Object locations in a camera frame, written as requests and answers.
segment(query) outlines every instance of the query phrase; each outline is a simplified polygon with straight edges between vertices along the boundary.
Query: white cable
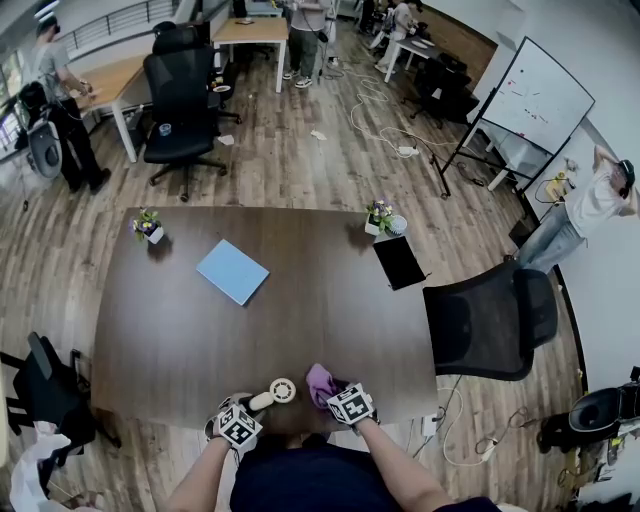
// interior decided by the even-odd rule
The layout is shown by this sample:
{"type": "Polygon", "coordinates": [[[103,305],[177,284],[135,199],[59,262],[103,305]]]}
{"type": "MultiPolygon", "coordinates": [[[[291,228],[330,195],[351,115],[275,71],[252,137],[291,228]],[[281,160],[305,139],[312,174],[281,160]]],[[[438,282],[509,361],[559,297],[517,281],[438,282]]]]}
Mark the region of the white cable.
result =
{"type": "Polygon", "coordinates": [[[454,389],[454,388],[438,388],[438,391],[451,391],[451,392],[456,393],[458,395],[458,397],[460,398],[460,412],[456,416],[456,419],[453,420],[451,425],[449,425],[449,428],[447,428],[447,433],[444,435],[444,443],[442,443],[442,455],[444,455],[444,458],[447,460],[447,462],[449,464],[452,464],[453,466],[461,466],[461,467],[466,467],[466,468],[472,468],[474,466],[479,466],[480,464],[484,464],[486,462],[486,460],[481,460],[480,462],[475,462],[473,464],[462,464],[462,463],[459,463],[459,462],[453,462],[449,458],[449,456],[447,455],[447,439],[449,438],[449,432],[451,432],[451,429],[453,428],[453,426],[460,419],[460,416],[462,416],[462,410],[464,408],[464,400],[462,399],[462,395],[460,394],[460,391],[458,391],[457,389],[454,389]]]}
{"type": "Polygon", "coordinates": [[[362,84],[362,86],[365,89],[368,89],[372,92],[375,92],[376,94],[378,94],[379,96],[370,96],[368,94],[362,94],[362,93],[357,93],[356,97],[358,98],[359,103],[356,104],[352,109],[351,109],[351,113],[349,115],[349,119],[351,121],[351,126],[353,126],[356,130],[360,130],[362,133],[364,133],[365,135],[368,135],[370,138],[375,139],[375,140],[379,140],[382,142],[386,142],[387,144],[389,144],[393,150],[396,152],[396,155],[398,155],[400,158],[411,158],[412,155],[403,155],[399,148],[397,148],[396,146],[393,145],[393,143],[387,139],[384,135],[383,132],[385,130],[395,130],[397,132],[400,133],[404,133],[406,135],[408,135],[409,137],[413,137],[416,139],[421,140],[422,142],[424,142],[425,144],[431,144],[432,146],[454,146],[456,144],[458,144],[457,142],[432,142],[430,140],[425,140],[422,137],[419,137],[418,135],[415,135],[413,133],[410,133],[406,130],[401,130],[400,128],[395,128],[393,126],[386,126],[384,128],[382,128],[379,132],[378,135],[374,135],[371,132],[367,131],[366,129],[358,126],[355,121],[353,120],[353,112],[355,111],[356,108],[358,108],[360,105],[364,105],[364,99],[370,99],[372,101],[378,101],[380,103],[387,103],[389,101],[389,98],[387,97],[386,94],[384,94],[382,91],[380,91],[379,89],[375,89],[373,86],[375,85],[380,85],[380,80],[370,76],[370,75],[358,75],[357,73],[354,73],[351,70],[348,69],[343,69],[342,70],[345,73],[349,73],[352,76],[355,76],[356,78],[362,78],[362,80],[360,80],[360,83],[362,84]]]}

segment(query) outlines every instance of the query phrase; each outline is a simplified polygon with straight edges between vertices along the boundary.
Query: white small object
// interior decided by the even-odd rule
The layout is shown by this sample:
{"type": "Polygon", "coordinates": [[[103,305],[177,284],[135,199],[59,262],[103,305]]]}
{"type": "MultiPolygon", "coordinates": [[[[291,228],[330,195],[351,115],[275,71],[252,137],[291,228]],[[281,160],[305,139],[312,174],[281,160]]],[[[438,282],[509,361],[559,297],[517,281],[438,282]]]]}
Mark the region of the white small object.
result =
{"type": "Polygon", "coordinates": [[[223,135],[222,137],[218,137],[218,141],[225,146],[233,146],[235,143],[233,135],[223,135]]]}
{"type": "Polygon", "coordinates": [[[163,236],[164,228],[162,226],[158,226],[154,232],[151,233],[151,236],[144,235],[144,237],[152,244],[157,244],[163,236]]]}
{"type": "Polygon", "coordinates": [[[273,402],[273,395],[269,391],[265,391],[264,393],[260,393],[249,400],[248,405],[249,409],[252,411],[260,411],[272,405],[273,402]]]}
{"type": "Polygon", "coordinates": [[[371,416],[374,411],[371,397],[364,392],[360,383],[339,395],[332,396],[327,400],[327,404],[336,420],[347,425],[353,425],[362,418],[371,416]]]}
{"type": "Polygon", "coordinates": [[[410,156],[418,155],[420,152],[411,146],[400,146],[398,148],[398,153],[400,153],[400,156],[404,158],[409,158],[410,156]]]}
{"type": "Polygon", "coordinates": [[[276,402],[286,404],[296,396],[296,387],[289,379],[281,377],[271,383],[269,392],[276,402]]]}
{"type": "Polygon", "coordinates": [[[364,232],[369,235],[378,236],[380,234],[380,226],[371,224],[371,214],[367,215],[367,222],[364,223],[364,232]]]}
{"type": "Polygon", "coordinates": [[[407,219],[405,219],[402,215],[394,215],[391,218],[390,230],[394,235],[401,235],[407,229],[407,225],[407,219]]]}
{"type": "Polygon", "coordinates": [[[422,437],[431,437],[436,435],[437,429],[437,416],[436,414],[430,414],[422,418],[422,437]]]}
{"type": "Polygon", "coordinates": [[[218,431],[236,450],[246,446],[261,430],[262,425],[235,404],[218,414],[218,431]]]}
{"type": "Polygon", "coordinates": [[[325,137],[324,133],[319,132],[318,130],[313,130],[311,132],[311,135],[313,135],[318,140],[327,140],[327,137],[325,137]]]}

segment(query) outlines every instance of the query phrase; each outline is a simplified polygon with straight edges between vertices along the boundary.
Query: dark brown table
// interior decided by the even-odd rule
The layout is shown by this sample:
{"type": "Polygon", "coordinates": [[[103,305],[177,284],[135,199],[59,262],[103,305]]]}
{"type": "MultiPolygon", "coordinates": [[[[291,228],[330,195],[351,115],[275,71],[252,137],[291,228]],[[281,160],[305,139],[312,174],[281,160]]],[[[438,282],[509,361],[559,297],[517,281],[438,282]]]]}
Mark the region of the dark brown table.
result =
{"type": "Polygon", "coordinates": [[[276,377],[294,401],[273,432],[336,430],[309,399],[315,362],[360,381],[383,423],[434,413],[437,390],[421,285],[389,287],[365,214],[239,207],[158,208],[147,246],[125,213],[100,306],[92,404],[125,417],[202,428],[226,396],[276,377]],[[242,307],[196,271],[226,239],[270,271],[242,307]]]}

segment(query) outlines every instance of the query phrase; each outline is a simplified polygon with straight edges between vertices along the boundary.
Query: mesh chair back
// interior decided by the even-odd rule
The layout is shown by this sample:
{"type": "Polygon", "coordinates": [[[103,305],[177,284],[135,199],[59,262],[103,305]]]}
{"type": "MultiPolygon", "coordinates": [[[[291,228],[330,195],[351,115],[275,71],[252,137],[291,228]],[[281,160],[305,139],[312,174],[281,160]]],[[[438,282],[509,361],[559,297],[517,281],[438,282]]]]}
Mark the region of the mesh chair back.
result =
{"type": "Polygon", "coordinates": [[[153,120],[200,119],[207,111],[206,83],[212,62],[210,46],[147,56],[144,70],[153,100],[153,120]]]}
{"type": "Polygon", "coordinates": [[[524,378],[533,351],[522,351],[515,262],[460,283],[423,290],[437,375],[524,378]]]}

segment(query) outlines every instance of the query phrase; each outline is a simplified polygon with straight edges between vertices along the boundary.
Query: blue notebook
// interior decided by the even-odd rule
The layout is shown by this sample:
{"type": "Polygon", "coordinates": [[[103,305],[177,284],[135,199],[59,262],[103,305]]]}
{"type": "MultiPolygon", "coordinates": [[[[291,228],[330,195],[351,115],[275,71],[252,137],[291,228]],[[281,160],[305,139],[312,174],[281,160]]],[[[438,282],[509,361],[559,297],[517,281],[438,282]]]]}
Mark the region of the blue notebook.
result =
{"type": "Polygon", "coordinates": [[[221,240],[196,269],[241,306],[269,275],[267,269],[226,240],[221,240]]]}

